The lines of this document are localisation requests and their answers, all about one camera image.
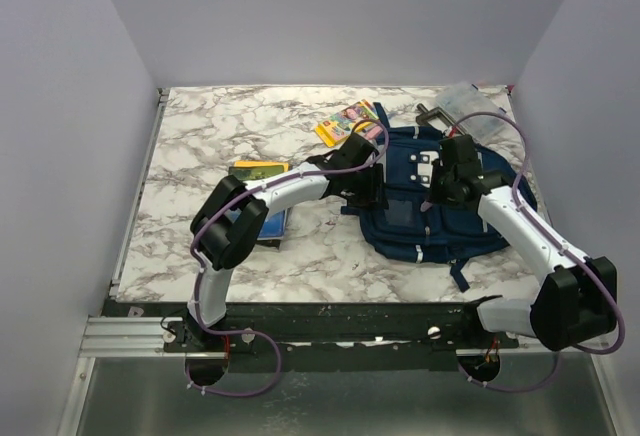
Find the navy blue student backpack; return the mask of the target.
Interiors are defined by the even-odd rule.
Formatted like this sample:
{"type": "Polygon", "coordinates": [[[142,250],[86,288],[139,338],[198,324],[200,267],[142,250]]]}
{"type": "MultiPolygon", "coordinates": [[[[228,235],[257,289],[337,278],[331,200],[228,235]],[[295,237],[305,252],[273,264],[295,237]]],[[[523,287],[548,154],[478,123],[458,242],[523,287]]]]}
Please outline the navy blue student backpack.
{"type": "Polygon", "coordinates": [[[345,205],[341,213],[359,218],[361,233],[387,259],[450,264],[460,291],[469,289],[462,268],[469,259],[503,250],[509,243],[477,214],[427,202],[432,162],[439,158],[442,132],[431,126],[388,129],[382,159],[387,208],[345,205]]]}

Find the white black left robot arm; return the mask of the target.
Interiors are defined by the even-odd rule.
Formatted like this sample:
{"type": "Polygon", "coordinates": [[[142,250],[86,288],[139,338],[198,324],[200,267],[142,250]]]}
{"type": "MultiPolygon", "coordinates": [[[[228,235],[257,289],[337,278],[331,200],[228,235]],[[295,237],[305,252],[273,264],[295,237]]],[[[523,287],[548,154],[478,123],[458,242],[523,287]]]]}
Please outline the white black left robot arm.
{"type": "Polygon", "coordinates": [[[264,222],[296,205],[338,196],[373,203],[382,184],[379,161],[389,147],[357,133],[336,150],[308,158],[296,168],[266,179],[224,177],[194,216],[191,255],[199,269],[188,311],[194,319],[187,338],[201,351],[214,349],[225,333],[226,299],[234,269],[253,251],[264,222]]]}

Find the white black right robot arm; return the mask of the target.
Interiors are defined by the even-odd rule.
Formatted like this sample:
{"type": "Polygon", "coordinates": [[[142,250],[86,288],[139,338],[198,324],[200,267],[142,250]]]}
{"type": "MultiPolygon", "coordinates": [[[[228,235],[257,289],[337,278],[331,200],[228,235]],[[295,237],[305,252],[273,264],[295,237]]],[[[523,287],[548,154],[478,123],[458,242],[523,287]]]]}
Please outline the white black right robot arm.
{"type": "Polygon", "coordinates": [[[538,339],[560,351],[621,331],[616,304],[617,270],[605,258],[592,258],[559,235],[524,200],[519,182],[483,168],[469,135],[439,143],[433,163],[430,202],[473,210],[520,255],[540,288],[533,301],[494,297],[460,323],[460,335],[480,348],[496,332],[538,339]]]}

